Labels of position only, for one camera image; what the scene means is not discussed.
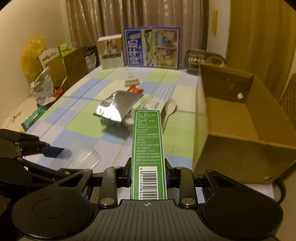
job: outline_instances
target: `black cable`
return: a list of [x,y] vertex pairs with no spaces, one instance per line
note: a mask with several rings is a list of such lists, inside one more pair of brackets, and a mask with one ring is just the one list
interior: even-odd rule
[[284,200],[284,198],[286,197],[286,186],[285,186],[284,182],[282,181],[282,179],[280,177],[275,179],[273,181],[273,183],[279,187],[279,190],[281,192],[281,197],[277,201],[279,204],[281,204],[282,201]]

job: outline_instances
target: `yellow plastic bag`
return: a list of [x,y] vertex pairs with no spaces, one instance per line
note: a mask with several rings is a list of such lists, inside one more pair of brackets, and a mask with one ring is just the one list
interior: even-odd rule
[[22,69],[27,78],[35,79],[41,73],[38,57],[46,49],[44,38],[36,36],[24,48],[21,57]]

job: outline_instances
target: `food packaging box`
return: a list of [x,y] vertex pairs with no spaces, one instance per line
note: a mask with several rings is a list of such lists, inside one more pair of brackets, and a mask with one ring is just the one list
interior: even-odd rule
[[204,97],[197,88],[194,173],[274,181],[296,159],[296,135],[276,99],[254,74],[210,64],[199,72]]
[[124,38],[129,66],[178,68],[178,27],[126,28]]
[[136,110],[134,116],[131,199],[167,199],[160,112]]
[[100,37],[96,45],[102,69],[124,67],[122,34]]
[[159,110],[161,113],[165,106],[163,99],[152,95],[144,94],[131,109],[131,117],[134,117],[135,110]]
[[217,53],[201,49],[187,51],[184,57],[184,66],[188,73],[198,75],[198,67],[203,63],[225,66],[226,60]]

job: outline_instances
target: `clear plastic container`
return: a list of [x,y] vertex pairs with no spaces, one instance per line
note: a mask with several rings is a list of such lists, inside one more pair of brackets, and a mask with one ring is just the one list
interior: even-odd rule
[[93,169],[101,160],[101,156],[88,142],[78,138],[71,142],[49,165],[54,170]]

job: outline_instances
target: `checkered tablecloth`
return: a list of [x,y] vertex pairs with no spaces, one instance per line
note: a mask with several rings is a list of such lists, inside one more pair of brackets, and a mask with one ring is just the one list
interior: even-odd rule
[[[94,172],[103,172],[111,166],[124,166],[131,156],[132,133],[115,126],[102,126],[99,117],[93,113],[98,104],[112,93],[128,89],[124,87],[128,73],[139,78],[139,88],[144,89],[144,93],[177,101],[177,111],[168,118],[163,134],[164,154],[173,167],[192,169],[195,96],[196,88],[202,93],[202,86],[199,78],[186,70],[145,67],[101,70],[98,67],[71,87],[27,133],[39,136],[40,140],[52,146],[64,148],[78,137],[83,138],[101,156]],[[198,113],[200,122],[203,122],[205,106],[199,105]],[[42,166],[48,166],[53,160],[42,155],[26,159]]]

